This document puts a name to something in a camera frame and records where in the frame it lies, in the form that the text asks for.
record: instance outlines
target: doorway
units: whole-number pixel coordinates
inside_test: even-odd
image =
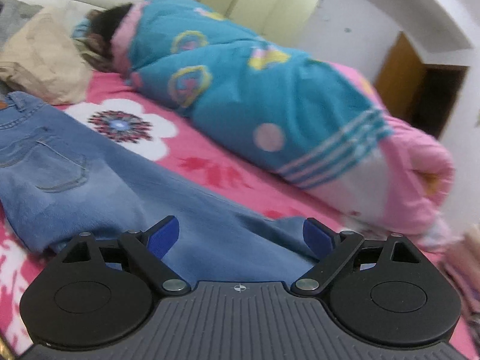
[[[375,87],[395,117],[438,138],[463,84],[468,67],[425,64],[401,32]]]

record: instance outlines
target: jeans waistband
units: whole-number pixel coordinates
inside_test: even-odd
[[[12,128],[27,120],[45,103],[24,92],[11,92],[0,101],[0,130]]]

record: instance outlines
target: wooden door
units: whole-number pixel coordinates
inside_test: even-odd
[[[383,103],[393,116],[408,121],[426,72],[427,68],[415,48],[401,32],[375,83]]]

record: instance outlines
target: white flower pattern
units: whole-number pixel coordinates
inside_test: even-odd
[[[174,123],[159,115],[144,114],[143,106],[129,99],[107,99],[101,104],[75,104],[65,112],[151,161],[164,158],[169,148],[163,139],[178,134]]]
[[[12,316],[10,321],[3,321],[8,322],[4,335],[15,352],[23,353],[32,345],[18,311],[20,298],[29,285],[22,275],[22,266],[27,263],[27,252],[10,239],[9,233],[12,234],[13,230],[7,219],[4,220],[1,231],[4,233],[1,238],[4,239],[0,242],[0,309],[6,313],[5,316],[9,313]]]

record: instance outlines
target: floral blanket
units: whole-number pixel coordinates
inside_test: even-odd
[[[117,74],[95,72],[87,100],[61,109],[127,149],[265,216],[313,216],[335,231],[351,227],[339,212],[240,160],[133,92]],[[19,315],[20,298],[44,264],[19,246],[0,211],[0,332],[17,353],[31,344]],[[474,359],[463,322],[453,343]]]

